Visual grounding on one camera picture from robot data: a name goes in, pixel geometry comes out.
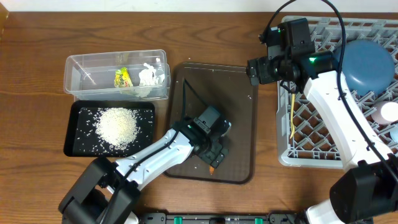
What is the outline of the orange carrot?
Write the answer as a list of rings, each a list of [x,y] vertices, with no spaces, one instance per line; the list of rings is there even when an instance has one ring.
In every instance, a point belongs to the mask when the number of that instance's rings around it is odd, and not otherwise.
[[[209,166],[209,172],[211,175],[213,175],[214,171],[215,171],[215,168],[212,166]]]

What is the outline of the yellow plastic spoon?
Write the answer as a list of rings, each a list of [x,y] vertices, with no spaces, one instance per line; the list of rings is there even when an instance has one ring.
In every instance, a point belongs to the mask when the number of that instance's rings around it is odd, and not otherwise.
[[[294,105],[295,105],[295,93],[291,94],[291,108],[290,108],[290,137],[289,139],[293,139],[295,134],[295,125],[294,125]]]

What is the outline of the white tissue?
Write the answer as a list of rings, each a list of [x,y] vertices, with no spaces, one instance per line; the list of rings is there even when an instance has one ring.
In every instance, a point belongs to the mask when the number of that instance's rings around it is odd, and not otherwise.
[[[162,69],[156,69],[148,63],[144,63],[145,69],[139,72],[140,86],[162,85],[165,80],[165,72]]]

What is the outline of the dark blue plate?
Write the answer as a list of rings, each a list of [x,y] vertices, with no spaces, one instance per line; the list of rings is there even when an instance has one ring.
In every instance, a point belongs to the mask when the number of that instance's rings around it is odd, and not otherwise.
[[[359,96],[369,92],[379,95],[386,91],[395,74],[390,53],[370,40],[348,42],[343,56],[341,87]]]

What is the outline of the yellow snack wrapper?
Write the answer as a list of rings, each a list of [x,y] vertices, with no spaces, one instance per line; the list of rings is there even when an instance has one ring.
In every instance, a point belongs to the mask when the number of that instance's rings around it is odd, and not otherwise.
[[[133,86],[128,69],[126,67],[122,67],[115,71],[114,86],[116,88]]]

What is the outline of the pink white cup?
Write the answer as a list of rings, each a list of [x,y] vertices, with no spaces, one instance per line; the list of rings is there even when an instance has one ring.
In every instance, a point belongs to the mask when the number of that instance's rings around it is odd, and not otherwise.
[[[391,101],[381,101],[373,106],[376,110],[371,115],[372,119],[378,124],[391,124],[398,120],[397,103]]]

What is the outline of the light blue cup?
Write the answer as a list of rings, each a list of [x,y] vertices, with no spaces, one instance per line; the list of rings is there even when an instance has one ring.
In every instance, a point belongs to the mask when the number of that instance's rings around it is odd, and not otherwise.
[[[389,131],[390,137],[394,142],[398,142],[398,127],[393,127]]]

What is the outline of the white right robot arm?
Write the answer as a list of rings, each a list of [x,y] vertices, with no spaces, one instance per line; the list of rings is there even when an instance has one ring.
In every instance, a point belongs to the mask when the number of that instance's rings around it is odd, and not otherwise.
[[[248,60],[252,85],[294,82],[322,117],[344,175],[328,200],[307,209],[308,223],[354,223],[397,211],[397,158],[358,108],[333,53]]]

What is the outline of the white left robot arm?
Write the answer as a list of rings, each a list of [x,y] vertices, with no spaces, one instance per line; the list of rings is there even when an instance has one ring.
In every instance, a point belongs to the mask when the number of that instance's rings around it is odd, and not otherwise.
[[[68,223],[138,223],[133,214],[142,189],[167,169],[191,155],[203,155],[230,129],[221,119],[207,124],[186,118],[157,142],[115,162],[93,160],[58,206]]]

